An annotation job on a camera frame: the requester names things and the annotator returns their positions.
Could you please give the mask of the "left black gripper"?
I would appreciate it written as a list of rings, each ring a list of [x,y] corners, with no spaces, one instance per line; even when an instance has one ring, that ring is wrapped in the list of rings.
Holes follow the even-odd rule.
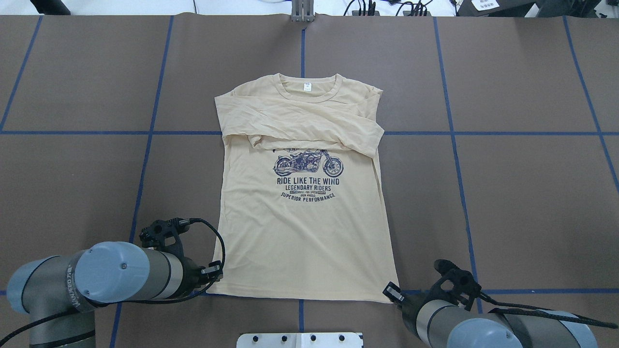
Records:
[[[181,266],[183,266],[181,295],[190,295],[194,289],[201,288],[207,283],[219,282],[223,278],[223,262],[221,260],[213,261],[208,266],[199,266],[192,259],[183,256]]]

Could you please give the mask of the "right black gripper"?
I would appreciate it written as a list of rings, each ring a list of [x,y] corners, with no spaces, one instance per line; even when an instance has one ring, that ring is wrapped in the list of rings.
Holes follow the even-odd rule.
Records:
[[[389,282],[383,289],[383,295],[396,304],[402,313],[405,328],[412,334],[427,332],[427,323],[418,319],[421,309],[429,302],[436,300],[429,294],[402,294],[401,289]]]

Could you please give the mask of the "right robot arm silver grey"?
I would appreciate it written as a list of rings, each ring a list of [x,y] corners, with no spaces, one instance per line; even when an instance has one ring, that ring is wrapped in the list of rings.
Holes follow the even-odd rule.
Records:
[[[467,311],[438,294],[403,293],[394,283],[384,295],[402,313],[405,327],[429,348],[596,348],[592,322],[556,310],[506,308]]]

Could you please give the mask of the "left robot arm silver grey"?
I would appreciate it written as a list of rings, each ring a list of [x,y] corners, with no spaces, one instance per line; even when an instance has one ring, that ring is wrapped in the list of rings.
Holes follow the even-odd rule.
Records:
[[[177,304],[205,293],[223,277],[225,260],[197,266],[183,255],[102,242],[71,256],[53,255],[20,266],[10,277],[11,308],[29,324],[31,348],[94,348],[95,311],[112,304]]]

